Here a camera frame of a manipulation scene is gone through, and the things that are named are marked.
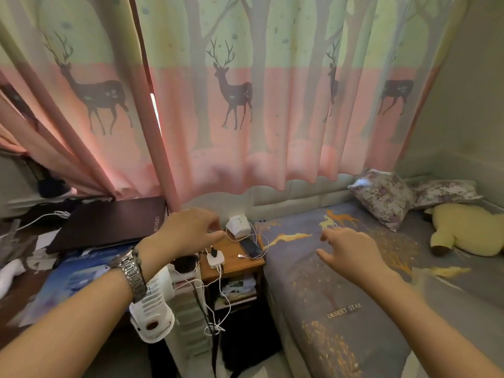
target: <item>smartphone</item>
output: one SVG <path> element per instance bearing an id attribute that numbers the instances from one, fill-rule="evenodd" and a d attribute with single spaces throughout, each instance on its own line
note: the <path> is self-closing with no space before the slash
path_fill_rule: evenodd
<path id="1" fill-rule="evenodd" d="M 240 245 L 251 259 L 255 259 L 263 253 L 261 248 L 252 240 L 252 237 L 246 237 L 240 240 Z"/>

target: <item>laptop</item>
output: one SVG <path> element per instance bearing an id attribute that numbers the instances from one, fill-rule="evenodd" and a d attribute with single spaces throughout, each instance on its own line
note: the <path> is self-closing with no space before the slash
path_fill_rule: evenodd
<path id="1" fill-rule="evenodd" d="M 164 197 L 83 204 L 72 212 L 48 246 L 48 254 L 143 239 L 156 232 L 167 215 Z"/>

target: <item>power strip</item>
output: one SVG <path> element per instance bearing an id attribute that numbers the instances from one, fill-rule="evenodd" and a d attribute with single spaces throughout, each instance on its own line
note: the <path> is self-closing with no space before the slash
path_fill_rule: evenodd
<path id="1" fill-rule="evenodd" d="M 221 251 L 217 251 L 217 255 L 215 257 L 212 256 L 212 254 L 207 254 L 207 261 L 208 265 L 212 268 L 215 269 L 219 265 L 224 265 L 224 255 L 222 254 Z"/>

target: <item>bedsheet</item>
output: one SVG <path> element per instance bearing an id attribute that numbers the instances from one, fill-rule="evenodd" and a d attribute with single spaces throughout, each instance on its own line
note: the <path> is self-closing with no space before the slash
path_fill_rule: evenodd
<path id="1" fill-rule="evenodd" d="M 412 267 L 428 268 L 504 308 L 504 256 L 482 258 L 456 250 L 435 258 L 429 250 L 433 227 L 421 212 L 408 213 L 397 233 L 356 200 L 255 223 L 270 242 L 264 268 L 268 286 L 312 377 L 399 378 L 411 351 L 380 307 L 315 254 L 317 248 L 331 251 L 319 236 L 323 228 L 334 226 L 368 233 L 387 265 L 408 282 Z"/>

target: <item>white fan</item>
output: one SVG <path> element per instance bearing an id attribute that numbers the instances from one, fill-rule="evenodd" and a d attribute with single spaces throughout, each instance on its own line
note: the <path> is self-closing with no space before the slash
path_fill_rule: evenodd
<path id="1" fill-rule="evenodd" d="M 142 301 L 129 305 L 130 321 L 142 341 L 161 341 L 173 329 L 175 316 L 166 301 L 175 296 L 168 267 L 161 269 L 147 284 Z"/>

